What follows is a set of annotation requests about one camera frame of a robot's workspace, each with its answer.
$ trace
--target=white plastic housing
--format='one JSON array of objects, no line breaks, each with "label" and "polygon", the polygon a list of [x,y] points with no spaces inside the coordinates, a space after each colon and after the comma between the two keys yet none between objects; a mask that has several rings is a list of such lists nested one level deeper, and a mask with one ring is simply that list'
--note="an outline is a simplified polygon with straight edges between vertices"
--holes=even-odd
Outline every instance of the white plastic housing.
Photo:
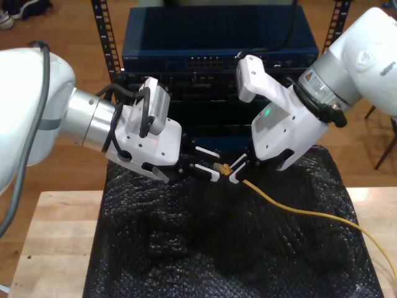
[{"label": "white plastic housing", "polygon": [[256,94],[270,99],[287,112],[292,112],[284,94],[287,89],[265,72],[262,59],[247,55],[237,65],[238,98],[251,102]]},{"label": "white plastic housing", "polygon": [[397,115],[397,22],[371,8],[329,48],[363,97]]},{"label": "white plastic housing", "polygon": [[278,169],[288,168],[313,146],[327,131],[328,125],[318,120],[297,98],[292,88],[286,97],[295,106],[289,114],[271,102],[251,124],[256,157],[260,160],[280,155],[285,149],[294,153]]},{"label": "white plastic housing", "polygon": [[237,69],[239,98],[249,102],[255,94],[271,101],[251,124],[252,140],[259,160],[294,153],[279,170],[288,168],[327,131],[328,125],[318,120],[297,98],[292,87],[285,88],[269,76],[258,57],[247,55]]},{"label": "white plastic housing", "polygon": [[182,127],[168,119],[159,135],[149,133],[146,138],[139,137],[143,100],[134,106],[124,106],[115,131],[121,149],[131,153],[132,160],[125,162],[118,158],[117,151],[110,144],[106,158],[136,173],[153,179],[162,179],[142,168],[143,163],[155,166],[172,166],[178,162],[181,147]]},{"label": "white plastic housing", "polygon": [[[73,92],[74,73],[69,64],[50,54],[51,76],[43,119],[62,119]],[[38,48],[0,51],[0,193],[16,173],[20,155],[36,112],[43,79],[43,54]],[[42,161],[51,151],[59,127],[38,131],[29,165]]]},{"label": "white plastic housing", "polygon": [[149,132],[159,135],[166,125],[170,97],[155,78],[148,78],[140,90],[145,87],[150,88],[149,117],[153,119]]}]

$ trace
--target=chair leg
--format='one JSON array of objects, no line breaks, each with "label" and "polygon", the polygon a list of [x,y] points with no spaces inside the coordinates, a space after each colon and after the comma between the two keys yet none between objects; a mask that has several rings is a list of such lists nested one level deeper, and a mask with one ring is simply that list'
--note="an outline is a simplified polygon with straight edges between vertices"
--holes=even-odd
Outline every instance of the chair leg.
[{"label": "chair leg", "polygon": [[390,153],[390,151],[392,151],[393,147],[397,144],[397,136],[395,136],[391,143],[388,145],[388,147],[386,148],[385,152],[383,153],[383,155],[381,156],[380,160],[378,161],[377,165],[375,166],[375,169],[378,169],[380,167],[380,165],[383,163],[383,161],[386,159],[386,157],[388,156],[388,154]]},{"label": "chair leg", "polygon": [[365,115],[364,119],[368,119],[370,117],[370,114],[376,109],[377,107],[372,106],[371,109],[368,111],[367,115]]}]

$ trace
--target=shoe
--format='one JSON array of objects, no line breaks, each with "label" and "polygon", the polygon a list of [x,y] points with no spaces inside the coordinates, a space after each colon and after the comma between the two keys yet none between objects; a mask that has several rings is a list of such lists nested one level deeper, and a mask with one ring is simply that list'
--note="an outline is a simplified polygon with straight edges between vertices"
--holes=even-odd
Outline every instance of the shoe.
[{"label": "shoe", "polygon": [[0,10],[0,29],[10,29],[14,25],[14,20],[10,18],[8,13]]},{"label": "shoe", "polygon": [[31,16],[43,14],[48,7],[53,7],[50,0],[4,0],[1,6],[14,19],[26,20]]}]

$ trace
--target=metal rack post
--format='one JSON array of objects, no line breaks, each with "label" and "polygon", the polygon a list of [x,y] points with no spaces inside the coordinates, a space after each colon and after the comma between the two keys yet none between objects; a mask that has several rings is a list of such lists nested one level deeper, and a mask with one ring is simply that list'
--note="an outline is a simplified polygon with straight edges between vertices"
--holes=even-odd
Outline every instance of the metal rack post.
[{"label": "metal rack post", "polygon": [[332,13],[331,22],[329,23],[327,37],[325,39],[323,53],[337,40],[343,31],[347,13],[349,12],[352,0],[336,0],[334,12]]},{"label": "metal rack post", "polygon": [[100,43],[105,55],[107,71],[113,83],[117,75],[121,73],[120,60],[118,59],[117,47],[114,40],[112,23],[110,22],[109,10],[106,0],[91,0],[97,23]]}]

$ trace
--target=yellow cable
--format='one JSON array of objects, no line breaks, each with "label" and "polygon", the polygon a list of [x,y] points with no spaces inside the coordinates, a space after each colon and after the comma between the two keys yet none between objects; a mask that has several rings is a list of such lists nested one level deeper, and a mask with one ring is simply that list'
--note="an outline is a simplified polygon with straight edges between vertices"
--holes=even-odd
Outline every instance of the yellow cable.
[{"label": "yellow cable", "polygon": [[258,187],[256,187],[255,185],[253,185],[251,182],[249,182],[248,180],[244,180],[243,183],[245,183],[246,185],[248,185],[250,188],[252,188],[253,190],[255,190],[258,194],[260,194],[264,199],[268,200],[270,203],[272,203],[273,205],[276,205],[277,207],[280,207],[284,210],[290,211],[290,212],[294,212],[294,213],[299,213],[299,214],[306,214],[306,215],[314,215],[314,216],[320,216],[320,217],[327,217],[329,219],[334,219],[334,220],[338,220],[340,222],[344,222],[347,225],[350,225],[354,228],[356,228],[357,230],[360,230],[361,232],[363,232],[364,234],[366,234],[366,236],[369,237],[369,239],[372,240],[372,242],[374,242],[374,244],[379,248],[379,250],[383,253],[383,255],[385,256],[387,262],[389,262],[391,269],[393,270],[393,274],[395,275],[395,279],[396,279],[396,283],[397,283],[397,271],[396,268],[394,267],[393,263],[391,262],[389,256],[387,255],[387,253],[385,252],[385,250],[382,248],[382,246],[380,246],[380,244],[376,241],[376,239],[374,239],[371,234],[369,234],[364,228],[360,227],[359,225],[356,225],[355,223],[351,222],[350,220],[347,219],[343,219],[342,217],[338,217],[335,215],[331,215],[331,214],[327,214],[327,213],[321,213],[321,212],[314,212],[314,211],[306,211],[306,210],[300,210],[300,209],[295,209],[295,208],[291,208],[288,207],[286,205],[280,204],[278,202],[276,202],[275,200],[273,200],[271,197],[269,197],[267,194],[265,194],[263,191],[261,191]]}]

